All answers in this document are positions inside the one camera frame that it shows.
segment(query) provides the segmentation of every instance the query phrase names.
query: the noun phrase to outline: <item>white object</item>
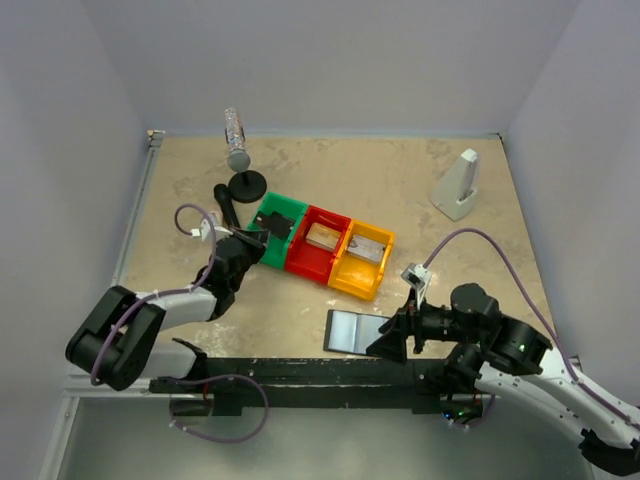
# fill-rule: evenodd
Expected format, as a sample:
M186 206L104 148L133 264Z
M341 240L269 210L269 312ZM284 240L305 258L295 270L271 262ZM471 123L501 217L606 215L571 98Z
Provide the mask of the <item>white object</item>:
M138 298L149 292L136 292ZM204 322L211 318L216 306L216 297L209 290L196 288L191 293L180 293L156 298L148 302L165 310L161 330L177 327L185 323Z
M410 263L402 272L402 279L416 291L416 304L420 306L427 295L427 288L431 281L431 272L420 263Z
M454 222L467 215L476 204L478 189L474 186L478 154L468 148L444 174L431 192L429 200Z
M557 348L544 354L540 366L540 375L514 377L485 363L480 369L482 377L476 380L475 386L550 419L578 441L582 440L580 432L585 428L593 430L611 447L631 449L631 442L638 438L638 431L629 423L640 423L640 409L619 400L582 372L576 371L580 383L628 415L628 421L604 408L571 379Z

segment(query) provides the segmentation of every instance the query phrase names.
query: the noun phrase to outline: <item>black stand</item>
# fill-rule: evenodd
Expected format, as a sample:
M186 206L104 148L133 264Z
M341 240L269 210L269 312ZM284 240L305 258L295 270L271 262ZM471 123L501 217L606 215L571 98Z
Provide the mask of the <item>black stand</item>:
M255 170L236 173L229 181L231 197L240 203L258 201L267 192L267 181Z

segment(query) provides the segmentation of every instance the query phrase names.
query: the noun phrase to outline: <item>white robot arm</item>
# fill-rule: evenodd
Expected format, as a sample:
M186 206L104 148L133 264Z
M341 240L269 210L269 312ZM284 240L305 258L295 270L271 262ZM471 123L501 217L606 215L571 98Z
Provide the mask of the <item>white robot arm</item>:
M412 286L409 298L380 328L382 336L367 354L405 362L409 336L415 353L426 340L458 342L444 369L426 375L427 381L448 385L449 392L478 389L518 403L561 425L580 442L583 456L603 470L620 476L640 472L640 409L574 368L533 327L503 314L478 285L456 287L451 307L444 308L425 300L428 270L412 264L402 277Z

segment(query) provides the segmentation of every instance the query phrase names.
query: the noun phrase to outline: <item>cable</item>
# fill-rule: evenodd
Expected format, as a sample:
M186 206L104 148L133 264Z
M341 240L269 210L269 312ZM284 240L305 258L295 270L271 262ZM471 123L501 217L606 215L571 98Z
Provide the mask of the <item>cable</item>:
M183 205L180 205L175 213L173 214L173 222L176 225L176 228L178 229L178 231L180 231L180 233L183 233L185 235L191 235L191 232L189 232L188 230L185 230L184 228L182 228L182 226L180 225L180 222L178 221L178 215L180 215L180 212L182 212L182 210L186 209L186 208L192 208L194 210L197 210L200 214L202 214L202 217L207 221L207 223L209 224L209 227L211 228L211 256L209 257L209 264L207 265L207 268L204 270L204 272L202 273L202 275L200 276L200 278L198 279L198 281L196 283L194 283L193 285L189 286L189 287L185 287L185 288L174 288L174 289L170 289L170 290L163 290L163 291L156 291L150 295L147 295L146 297L140 298L138 299L133 305L131 305L123 314L122 316L118 319L118 321L111 327L111 331L109 332L109 335L107 336L106 340L104 341L104 343L102 344L102 347L100 347L100 351L98 352L98 356L96 357L96 361L93 362L93 367L91 367L91 384L94 386L98 386L98 385L102 385L104 382L98 379L98 372L100 371L100 366L102 365L102 362L104 361L104 357L107 354L107 350L109 349L109 347L111 346L111 344L113 343L113 339L116 337L116 335L118 334L118 331L122 328L122 326L127 323L127 320L129 320L129 318L131 317L131 315L133 315L134 312L136 312L140 307L142 307L142 305L144 305L145 303L151 301L151 300L155 300L157 298L162 298L162 297L167 297L169 295L178 295L181 293L191 293L193 290L199 288L207 279L207 277L209 276L209 274L211 273L211 270L213 269L213 262L215 260L215 254L216 254L216 230L215 230L215 225L213 223L213 221L211 220L211 217L209 216L209 214L207 213L207 211L198 206L195 205L193 203L185 203Z
M226 379L230 380L232 378L235 378L237 380L242 380L243 382L246 382L252 385L253 387L255 387L255 389L258 390L258 393L262 397L262 400L264 401L264 414L262 415L262 419L260 420L260 423L258 423L258 426L254 428L251 432L236 438L223 438L223 437L216 437L214 435L208 435L206 433L202 433L192 428L189 428L185 424L177 420L173 410L171 410L171 407L169 407L169 417L171 418L171 425L175 425L183 432L189 433L195 437L201 438L203 440L208 440L210 442L215 442L215 443L226 443L226 444L241 443L249 440L250 438L255 437L258 433L260 433L265 423L267 423L267 418L269 417L269 400L267 399L267 394L264 391L264 389L253 378L245 377L244 375L228 374L228 375L217 375L215 377L209 377L203 380L181 380L179 378L172 378L172 377L163 377L162 380L167 380L173 383L177 383L178 385L194 386L194 385L202 385L202 384L208 385L209 383L218 382L220 380L226 380Z
M423 264L424 268L428 268L429 267L431 262L433 262L433 260L436 258L436 256L440 253L440 251L445 247L445 245L447 243L449 243L451 240L453 240L455 237L457 237L461 233L467 233L467 232L468 233L475 233L476 235L480 235L482 238L484 238L486 241L488 241L491 244L491 246L496 250L496 252L498 252L498 255L500 255L500 258L502 258L502 261L504 262L505 266L507 267L507 270L509 270L509 273L511 274L511 277L516 282L516 285L518 286L518 290L520 290L520 293L522 294L522 296L524 297L525 301L527 302L527 305L529 305L529 308L531 308L531 310L533 310L533 313L536 315L536 317L538 317L538 320L540 320L540 322L542 323L544 328L549 333L549 336L553 340L553 343L556 344L556 348L560 352L560 356L562 357L562 362L564 363L564 366L566 367L567 372L569 373L569 376L571 377L571 379L574 382L576 382L576 384L587 395L589 395L591 398L593 398L596 402L598 402L600 405L602 405L604 408L606 408L610 412L614 413L616 416L618 416L621 419L623 419L625 422L628 422L636 430L640 431L640 424L639 423L630 422L630 418L629 418L629 416L627 414L625 414L622 410L618 409L616 406L614 406L613 404L611 404L610 402L608 402L607 400L602 398L600 395L598 395L598 393L596 393L593 389L591 389L590 387L585 385L584 382L578 377L578 374L576 373L575 369L573 368L573 365L571 364L571 360L569 360L569 356L566 354L564 348L562 347L562 344L560 343L560 340L558 339L558 336L553 331L553 328L551 328L551 325L549 324L549 322L544 318L544 316L542 315L542 312L540 312L538 307L536 307L536 305L533 303L533 300L531 300L531 297L527 293L527 290L524 288L524 285L522 284L522 281L520 280L520 277L518 277L518 274L516 273L515 269L513 268L513 265L511 265L511 262L507 258L507 255L504 253L504 250L502 250L500 245L498 245L498 243L493 238L491 238L489 235L484 233L482 230L479 230L479 229L473 228L473 227L465 227L465 228L460 228L458 230L455 230L455 231L451 232L449 235L447 235L444 238L444 240L442 240L440 242L440 244L435 248L435 250L433 252L431 252L431 255L429 255L429 258L427 258L427 260Z

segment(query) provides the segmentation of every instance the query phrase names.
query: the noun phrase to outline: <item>white metronome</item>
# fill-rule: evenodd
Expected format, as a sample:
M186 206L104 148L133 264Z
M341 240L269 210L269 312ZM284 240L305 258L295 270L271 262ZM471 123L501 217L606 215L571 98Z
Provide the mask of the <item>white metronome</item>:
M468 148L458 157L431 192L429 200L454 222L467 215L476 204L478 154Z

